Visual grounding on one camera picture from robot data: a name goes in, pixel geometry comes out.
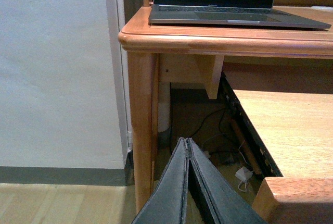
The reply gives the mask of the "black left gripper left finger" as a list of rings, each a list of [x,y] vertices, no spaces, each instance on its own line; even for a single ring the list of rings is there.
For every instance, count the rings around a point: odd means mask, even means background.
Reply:
[[[180,138],[149,200],[132,223],[185,223],[188,143]]]

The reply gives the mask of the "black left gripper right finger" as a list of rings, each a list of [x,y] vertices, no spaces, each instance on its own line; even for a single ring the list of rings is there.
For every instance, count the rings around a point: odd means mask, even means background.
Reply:
[[[189,190],[204,223],[266,223],[231,187],[198,145],[189,148]]]

